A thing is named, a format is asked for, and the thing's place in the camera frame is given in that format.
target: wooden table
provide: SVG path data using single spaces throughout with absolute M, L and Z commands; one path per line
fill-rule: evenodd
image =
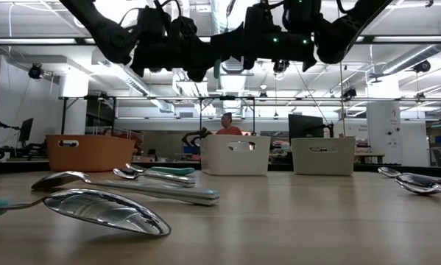
M 365 163 L 365 158 L 377 158 L 378 164 L 384 163 L 384 156 L 385 154 L 381 153 L 355 153 L 355 157 L 359 158 L 360 163 Z
M 45 173 L 0 175 L 0 197 L 31 202 Z M 92 180 L 115 177 L 92 175 Z M 441 196 L 419 197 L 379 174 L 209 177 L 202 207 L 130 194 L 172 227 L 165 238 L 61 216 L 44 205 L 0 216 L 0 264 L 441 265 Z M 71 183 L 66 188 L 90 187 Z

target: silver spoon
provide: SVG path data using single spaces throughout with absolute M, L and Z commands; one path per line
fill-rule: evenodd
M 132 167 L 126 169 L 114 169 L 114 174 L 125 180 L 137 180 L 138 177 L 144 176 L 154 180 L 161 180 L 168 183 L 174 183 L 182 187 L 194 187 L 196 185 L 196 179 L 193 177 L 177 176 L 174 174 L 168 174 L 163 172 L 156 172 L 153 170 L 135 170 Z
M 31 189 L 53 188 L 81 180 L 89 185 L 135 192 L 161 199 L 176 199 L 198 205 L 215 205 L 219 201 L 219 192 L 201 188 L 183 188 L 178 185 L 141 184 L 130 181 L 93 182 L 82 172 L 59 172 L 46 176 L 32 185 Z
M 85 188 L 58 191 L 29 204 L 0 206 L 0 215 L 41 202 L 59 214 L 97 225 L 153 236 L 167 236 L 171 232 L 161 217 L 143 205 L 118 194 Z
M 441 193 L 440 184 L 431 182 L 427 178 L 417 175 L 401 174 L 395 178 L 395 181 L 400 185 L 400 187 L 416 194 L 432 195 Z
M 381 174 L 383 174 L 384 176 L 387 177 L 391 177 L 391 178 L 396 178 L 402 174 L 412 174 L 414 176 L 418 176 L 418 177 L 423 177 L 426 178 L 434 183 L 438 183 L 441 184 L 441 177 L 432 177 L 432 176 L 426 176 L 426 175 L 421 175 L 421 174 L 413 174 L 413 173 L 400 173 L 397 170 L 394 169 L 390 169 L 388 167 L 380 167 L 377 169 L 377 171 Z

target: man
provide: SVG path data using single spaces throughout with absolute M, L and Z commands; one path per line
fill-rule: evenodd
M 243 135 L 238 127 L 232 126 L 232 113 L 226 113 L 220 120 L 223 129 L 220 129 L 218 135 Z

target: white bin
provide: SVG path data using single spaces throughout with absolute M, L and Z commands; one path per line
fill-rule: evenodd
M 220 176 L 267 175 L 270 144 L 266 136 L 209 135 L 200 144 L 202 171 Z
M 295 174 L 351 176 L 354 138 L 293 138 Z

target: orange basket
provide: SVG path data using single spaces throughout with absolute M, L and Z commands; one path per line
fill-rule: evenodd
M 47 135 L 50 169 L 106 172 L 132 161 L 135 142 L 104 135 Z

